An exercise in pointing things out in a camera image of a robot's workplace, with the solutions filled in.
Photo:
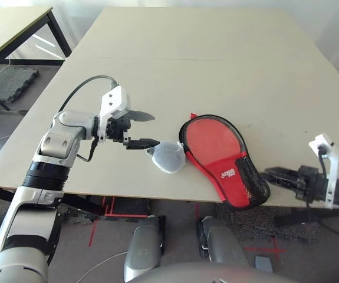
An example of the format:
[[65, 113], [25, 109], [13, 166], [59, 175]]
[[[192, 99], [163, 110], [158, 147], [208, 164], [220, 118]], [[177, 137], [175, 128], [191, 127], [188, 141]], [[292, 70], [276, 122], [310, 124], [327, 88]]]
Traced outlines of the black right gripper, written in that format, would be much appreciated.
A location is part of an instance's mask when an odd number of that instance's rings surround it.
[[306, 203], [325, 201], [328, 179], [315, 167], [302, 165], [298, 171], [283, 167], [270, 167], [266, 168], [264, 173], [275, 176], [271, 180], [273, 185], [296, 190], [295, 198], [298, 200]]

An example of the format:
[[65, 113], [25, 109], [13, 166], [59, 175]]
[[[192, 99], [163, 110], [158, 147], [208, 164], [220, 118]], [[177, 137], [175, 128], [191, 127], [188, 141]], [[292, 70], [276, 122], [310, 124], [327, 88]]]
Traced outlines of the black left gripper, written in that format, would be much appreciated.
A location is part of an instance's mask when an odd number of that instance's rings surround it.
[[132, 140], [127, 131], [131, 128], [130, 120], [146, 122], [155, 120], [155, 117], [142, 111], [130, 110], [119, 118], [109, 118], [106, 128], [106, 138], [113, 142], [122, 143], [127, 150], [144, 150], [157, 146], [159, 141], [153, 139]]

